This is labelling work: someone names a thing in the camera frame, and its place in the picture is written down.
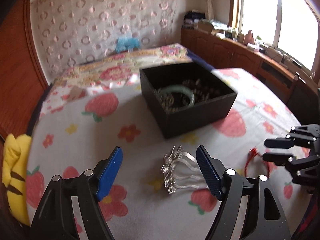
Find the rhinestone hair comb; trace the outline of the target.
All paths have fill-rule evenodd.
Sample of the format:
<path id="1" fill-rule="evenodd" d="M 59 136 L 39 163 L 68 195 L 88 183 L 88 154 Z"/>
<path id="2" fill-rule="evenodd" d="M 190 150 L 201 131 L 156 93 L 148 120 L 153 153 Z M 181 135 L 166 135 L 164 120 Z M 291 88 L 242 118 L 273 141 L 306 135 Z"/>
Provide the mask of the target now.
<path id="1" fill-rule="evenodd" d="M 161 173 L 168 194 L 174 194 L 177 190 L 197 190 L 204 185 L 204 177 L 196 158 L 185 151 L 182 145 L 174 146 L 164 155 L 163 160 Z"/>

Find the green jade bangle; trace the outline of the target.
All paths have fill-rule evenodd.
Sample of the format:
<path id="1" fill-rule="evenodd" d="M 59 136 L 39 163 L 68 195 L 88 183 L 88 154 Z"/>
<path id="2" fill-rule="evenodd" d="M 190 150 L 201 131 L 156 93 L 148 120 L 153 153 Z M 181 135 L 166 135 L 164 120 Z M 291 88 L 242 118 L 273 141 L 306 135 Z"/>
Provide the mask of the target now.
<path id="1" fill-rule="evenodd" d="M 193 91 L 184 85 L 168 86 L 157 90 L 156 93 L 163 107 L 190 108 L 195 104 Z"/>

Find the black square jewelry box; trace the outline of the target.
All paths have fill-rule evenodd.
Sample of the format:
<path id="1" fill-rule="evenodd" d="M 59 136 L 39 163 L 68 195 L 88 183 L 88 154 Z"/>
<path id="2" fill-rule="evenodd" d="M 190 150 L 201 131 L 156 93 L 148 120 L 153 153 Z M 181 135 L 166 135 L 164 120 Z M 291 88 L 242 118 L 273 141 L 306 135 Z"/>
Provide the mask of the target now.
<path id="1" fill-rule="evenodd" d="M 142 95 L 165 139 L 225 118 L 237 91 L 196 62 L 139 71 Z"/>

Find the strawberry flower white bedsheet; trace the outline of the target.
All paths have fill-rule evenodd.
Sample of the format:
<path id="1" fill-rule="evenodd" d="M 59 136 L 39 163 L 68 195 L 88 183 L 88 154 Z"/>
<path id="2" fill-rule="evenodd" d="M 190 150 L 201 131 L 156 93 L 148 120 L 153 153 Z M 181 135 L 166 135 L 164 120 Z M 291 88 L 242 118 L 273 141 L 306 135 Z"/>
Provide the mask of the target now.
<path id="1" fill-rule="evenodd" d="M 33 218 L 52 176 L 76 177 L 106 159 L 116 146 L 124 159 L 110 195 L 100 208 L 116 239 L 204 239 L 219 209 L 206 186 L 168 194 L 163 157 L 174 146 L 194 154 L 203 145 L 225 167 L 257 177 L 266 172 L 252 148 L 264 153 L 267 138 L 283 137 L 299 125 L 264 84 L 242 69 L 217 71 L 238 93 L 227 117 L 166 140 L 149 111 L 140 86 L 112 91 L 116 110 L 95 120 L 85 97 L 43 116 L 35 127 L 27 165 L 27 210 Z"/>

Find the white power strip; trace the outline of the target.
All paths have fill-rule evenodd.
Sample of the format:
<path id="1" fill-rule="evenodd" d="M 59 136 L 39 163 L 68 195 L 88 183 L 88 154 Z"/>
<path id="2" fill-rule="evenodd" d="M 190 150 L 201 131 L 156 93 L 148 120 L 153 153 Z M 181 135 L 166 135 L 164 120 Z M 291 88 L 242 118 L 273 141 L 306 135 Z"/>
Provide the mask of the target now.
<path id="1" fill-rule="evenodd" d="M 289 57 L 289 55 L 282 53 L 279 50 L 276 50 L 272 47 L 264 47 L 263 49 L 265 50 L 265 55 L 267 57 L 276 61 L 282 66 L 285 66 L 286 68 L 294 67 L 294 66 L 300 69 L 302 68 L 302 66 L 297 61 L 295 61 L 293 58 Z"/>

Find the yellow plush toy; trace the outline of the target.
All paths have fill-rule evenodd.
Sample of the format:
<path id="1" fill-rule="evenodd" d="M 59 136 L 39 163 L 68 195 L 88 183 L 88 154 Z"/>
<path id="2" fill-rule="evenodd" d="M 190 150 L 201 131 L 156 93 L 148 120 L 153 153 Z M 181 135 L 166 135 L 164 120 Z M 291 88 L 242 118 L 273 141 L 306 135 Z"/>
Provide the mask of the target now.
<path id="1" fill-rule="evenodd" d="M 27 212 L 27 162 L 31 137 L 9 134 L 3 148 L 2 183 L 7 190 L 10 213 L 20 223 L 29 226 Z"/>

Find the floral beige blanket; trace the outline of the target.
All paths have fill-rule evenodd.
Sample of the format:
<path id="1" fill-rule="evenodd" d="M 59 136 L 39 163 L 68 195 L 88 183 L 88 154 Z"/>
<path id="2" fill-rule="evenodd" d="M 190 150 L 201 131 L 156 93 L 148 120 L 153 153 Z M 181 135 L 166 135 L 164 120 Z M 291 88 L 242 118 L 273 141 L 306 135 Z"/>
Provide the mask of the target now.
<path id="1" fill-rule="evenodd" d="M 191 62 L 192 59 L 187 53 L 187 48 L 176 43 L 115 54 L 97 62 L 69 68 L 54 81 L 53 85 L 54 87 L 86 88 L 127 81 L 143 68 Z"/>

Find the wooden sideboard cabinet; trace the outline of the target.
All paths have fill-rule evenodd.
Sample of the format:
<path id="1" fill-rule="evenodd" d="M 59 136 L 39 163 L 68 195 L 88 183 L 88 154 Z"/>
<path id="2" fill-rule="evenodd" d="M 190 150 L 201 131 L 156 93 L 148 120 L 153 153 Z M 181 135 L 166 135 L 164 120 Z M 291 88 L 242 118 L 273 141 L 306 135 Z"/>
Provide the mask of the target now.
<path id="1" fill-rule="evenodd" d="M 229 38 L 221 39 L 195 29 L 181 29 L 181 44 L 215 68 L 242 68 L 268 84 L 289 109 L 298 102 L 318 108 L 316 90 L 309 88 L 302 75 L 291 72 L 266 55 L 253 52 Z"/>

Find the pink bottle on sill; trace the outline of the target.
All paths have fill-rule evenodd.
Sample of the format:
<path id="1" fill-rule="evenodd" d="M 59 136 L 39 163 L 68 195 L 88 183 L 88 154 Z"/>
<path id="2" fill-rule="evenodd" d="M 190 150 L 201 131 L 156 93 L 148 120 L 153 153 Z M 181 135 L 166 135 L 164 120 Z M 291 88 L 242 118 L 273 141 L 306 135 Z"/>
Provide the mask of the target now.
<path id="1" fill-rule="evenodd" d="M 248 33 L 245 35 L 245 39 L 244 39 L 244 45 L 248 45 L 249 43 L 254 44 L 254 37 L 253 37 L 252 30 L 248 31 Z"/>

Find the navy blue bed cover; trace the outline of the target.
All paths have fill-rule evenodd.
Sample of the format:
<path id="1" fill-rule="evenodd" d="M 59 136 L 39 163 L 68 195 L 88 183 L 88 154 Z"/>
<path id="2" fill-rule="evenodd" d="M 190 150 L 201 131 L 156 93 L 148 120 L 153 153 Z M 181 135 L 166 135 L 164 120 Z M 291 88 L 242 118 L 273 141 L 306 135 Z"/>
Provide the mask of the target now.
<path id="1" fill-rule="evenodd" d="M 187 57 L 191 58 L 193 62 L 196 62 L 210 72 L 215 69 L 211 64 L 207 63 L 203 58 L 193 53 L 190 49 L 187 49 Z"/>

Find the cardboard box on cabinet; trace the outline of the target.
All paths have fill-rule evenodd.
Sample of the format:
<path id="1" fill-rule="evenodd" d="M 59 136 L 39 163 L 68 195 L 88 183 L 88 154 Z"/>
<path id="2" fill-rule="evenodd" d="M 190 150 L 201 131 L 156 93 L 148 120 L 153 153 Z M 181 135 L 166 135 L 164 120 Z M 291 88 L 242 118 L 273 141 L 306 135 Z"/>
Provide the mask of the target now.
<path id="1" fill-rule="evenodd" d="M 220 32 L 220 29 L 217 29 L 215 25 L 213 25 L 208 21 L 205 21 L 204 19 L 199 20 L 197 24 L 197 29 L 203 33 L 213 34 L 213 35 Z"/>

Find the dark clothes pile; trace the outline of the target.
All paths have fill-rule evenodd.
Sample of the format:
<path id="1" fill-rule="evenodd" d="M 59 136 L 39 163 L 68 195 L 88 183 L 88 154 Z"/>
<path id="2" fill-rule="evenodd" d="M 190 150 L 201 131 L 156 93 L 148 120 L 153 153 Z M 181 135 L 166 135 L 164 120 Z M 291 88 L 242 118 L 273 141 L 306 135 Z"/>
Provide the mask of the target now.
<path id="1" fill-rule="evenodd" d="M 198 10 L 189 10 L 184 16 L 182 27 L 187 29 L 194 29 L 199 20 L 205 18 L 206 16 L 204 12 Z"/>

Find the pink circle sheer curtain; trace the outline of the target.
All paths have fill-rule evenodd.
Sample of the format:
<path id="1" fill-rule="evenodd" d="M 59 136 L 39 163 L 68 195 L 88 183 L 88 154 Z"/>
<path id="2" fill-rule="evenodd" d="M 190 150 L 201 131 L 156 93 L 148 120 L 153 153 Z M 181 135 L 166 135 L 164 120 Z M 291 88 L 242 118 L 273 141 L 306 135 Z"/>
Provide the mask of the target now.
<path id="1" fill-rule="evenodd" d="M 120 38 L 168 44 L 178 0 L 30 0 L 37 57 L 47 80 L 112 54 Z"/>

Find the window with white frame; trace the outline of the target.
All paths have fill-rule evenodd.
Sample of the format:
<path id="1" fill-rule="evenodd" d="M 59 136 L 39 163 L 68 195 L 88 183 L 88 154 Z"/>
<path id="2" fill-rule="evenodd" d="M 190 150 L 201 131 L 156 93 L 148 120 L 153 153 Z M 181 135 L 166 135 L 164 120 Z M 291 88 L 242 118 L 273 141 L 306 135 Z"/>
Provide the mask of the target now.
<path id="1" fill-rule="evenodd" d="M 311 77 L 319 70 L 319 19 L 310 0 L 230 0 L 229 25 L 287 55 Z"/>

